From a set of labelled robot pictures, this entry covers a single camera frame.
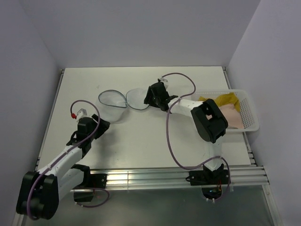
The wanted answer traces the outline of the white mesh laundry bag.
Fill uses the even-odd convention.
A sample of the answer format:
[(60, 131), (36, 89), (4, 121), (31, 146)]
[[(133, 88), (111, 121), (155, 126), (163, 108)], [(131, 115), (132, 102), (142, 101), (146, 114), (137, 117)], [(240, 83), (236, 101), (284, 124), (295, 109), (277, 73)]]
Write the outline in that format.
[(105, 90), (98, 95), (96, 107), (103, 120), (115, 123), (122, 119), (128, 108), (147, 109), (149, 105), (144, 103), (146, 94), (145, 89), (131, 89), (125, 95), (114, 89)]

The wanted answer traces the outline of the pink bra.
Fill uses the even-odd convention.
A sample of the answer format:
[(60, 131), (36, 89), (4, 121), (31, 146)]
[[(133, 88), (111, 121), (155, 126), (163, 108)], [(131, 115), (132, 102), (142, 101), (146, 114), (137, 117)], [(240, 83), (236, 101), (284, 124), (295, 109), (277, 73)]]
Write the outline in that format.
[(219, 107), (221, 113), (228, 122), (229, 128), (243, 129), (244, 125), (240, 113), (235, 109), (233, 104), (227, 104)]

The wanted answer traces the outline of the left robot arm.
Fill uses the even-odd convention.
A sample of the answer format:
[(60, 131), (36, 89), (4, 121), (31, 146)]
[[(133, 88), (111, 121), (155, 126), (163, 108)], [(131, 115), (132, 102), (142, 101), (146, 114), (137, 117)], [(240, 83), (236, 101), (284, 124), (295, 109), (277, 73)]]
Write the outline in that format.
[(105, 191), (107, 174), (92, 174), (88, 166), (78, 162), (92, 147), (92, 142), (102, 136), (110, 123), (96, 114), (78, 120), (63, 151), (47, 166), (38, 171), (28, 171), (21, 183), (16, 212), (33, 220), (51, 219), (59, 202), (71, 190)]

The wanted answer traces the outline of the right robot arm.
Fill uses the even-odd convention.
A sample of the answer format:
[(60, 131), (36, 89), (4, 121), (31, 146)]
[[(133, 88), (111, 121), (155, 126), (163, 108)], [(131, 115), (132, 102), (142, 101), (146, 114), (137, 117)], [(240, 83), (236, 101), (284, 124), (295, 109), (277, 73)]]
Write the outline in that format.
[[(169, 152), (174, 162), (184, 170), (195, 170), (201, 166), (205, 167), (204, 180), (210, 184), (215, 183), (220, 173), (218, 169), (226, 163), (222, 157), (222, 139), (228, 128), (228, 121), (212, 99), (205, 101), (187, 100), (185, 97), (193, 92), (175, 96), (169, 95), (164, 82), (158, 81), (148, 87), (144, 103), (166, 112), (166, 141)], [(180, 114), (192, 118), (199, 136), (208, 143), (208, 159), (197, 166), (183, 166), (176, 159), (169, 137), (169, 118), (171, 114)]]

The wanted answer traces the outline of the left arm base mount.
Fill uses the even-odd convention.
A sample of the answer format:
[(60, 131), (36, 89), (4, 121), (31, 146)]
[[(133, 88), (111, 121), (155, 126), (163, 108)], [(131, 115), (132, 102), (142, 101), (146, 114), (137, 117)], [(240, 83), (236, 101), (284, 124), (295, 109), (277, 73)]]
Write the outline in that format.
[[(105, 189), (106, 182), (107, 174), (90, 174), (84, 182), (71, 190), (75, 204), (83, 208), (95, 208), (105, 204), (110, 198), (110, 193)], [(87, 203), (92, 202), (94, 198), (102, 202), (88, 205)]]

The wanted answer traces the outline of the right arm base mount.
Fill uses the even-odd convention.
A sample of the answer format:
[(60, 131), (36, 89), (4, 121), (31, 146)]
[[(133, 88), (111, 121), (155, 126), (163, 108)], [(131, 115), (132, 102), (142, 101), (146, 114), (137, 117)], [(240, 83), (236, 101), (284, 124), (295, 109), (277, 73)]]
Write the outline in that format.
[(191, 186), (201, 186), (202, 194), (208, 199), (221, 197), (222, 185), (228, 185), (229, 179), (229, 172), (226, 169), (218, 172), (208, 169), (189, 171), (189, 175), (185, 178)]

